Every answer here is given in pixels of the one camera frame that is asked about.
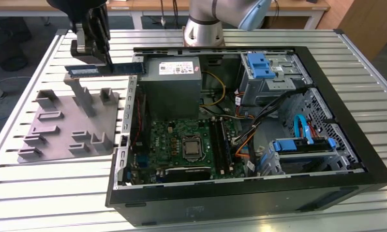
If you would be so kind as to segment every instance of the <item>power supply label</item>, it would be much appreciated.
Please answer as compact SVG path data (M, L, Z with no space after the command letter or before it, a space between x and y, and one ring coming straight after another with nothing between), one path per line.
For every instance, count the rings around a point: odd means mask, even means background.
M161 62L159 75L193 74L193 62Z

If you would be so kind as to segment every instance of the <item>motherboard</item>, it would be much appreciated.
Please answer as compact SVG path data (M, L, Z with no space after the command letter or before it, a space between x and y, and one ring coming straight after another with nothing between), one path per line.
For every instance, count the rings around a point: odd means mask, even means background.
M244 177L232 160L231 119L152 121L149 154L136 157L144 184Z

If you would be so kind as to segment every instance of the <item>green circuit board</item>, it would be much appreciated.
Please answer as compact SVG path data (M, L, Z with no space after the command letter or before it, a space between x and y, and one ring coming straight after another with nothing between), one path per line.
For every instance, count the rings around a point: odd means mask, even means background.
M236 136L232 120L224 121L227 137ZM185 159L183 157L183 139L196 137L200 139L201 158ZM244 176L243 163L232 165L233 170L221 174L215 170L213 152L211 143L208 120L177 119L173 121L153 121L151 127L151 152L148 154L147 168L140 173L144 183L155 183L155 173L172 167L211 167L211 179L237 178Z

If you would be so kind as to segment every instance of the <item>ram slot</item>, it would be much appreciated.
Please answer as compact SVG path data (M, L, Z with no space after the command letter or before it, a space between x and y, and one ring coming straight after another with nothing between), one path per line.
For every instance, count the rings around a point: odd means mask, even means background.
M225 174L229 171L229 163L227 160L229 150L227 151L227 136L224 134L223 121L209 119L209 133L215 171L219 174Z

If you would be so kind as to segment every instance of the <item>table surface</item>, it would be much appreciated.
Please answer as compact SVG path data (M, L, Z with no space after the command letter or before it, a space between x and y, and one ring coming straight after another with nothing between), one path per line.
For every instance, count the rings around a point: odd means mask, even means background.
M343 36L331 30L224 30L227 46L307 46L366 136L387 166L387 85ZM0 134L0 231L61 228L69 231L132 229L119 213L104 206L112 156L18 164L17 149L28 133L40 89L72 95L64 84L74 34L56 36ZM113 62L132 61L133 47L181 46L180 30L115 30ZM90 93L112 87L124 107L128 76L85 78ZM120 131L121 122L116 123ZM387 229L387 187L360 194L320 212L239 218L179 225L164 231L380 231Z
M326 0L319 0L316 4L305 0L277 0L277 2L280 11L330 9ZM164 10L172 11L172 0L163 0L163 3ZM177 0L177 8L180 11L187 11L189 9L189 0ZM160 11L160 0L111 1L108 9L121 11ZM56 11L56 9L49 6L45 0L0 0L0 11ZM271 11L275 11L275 3L271 4Z

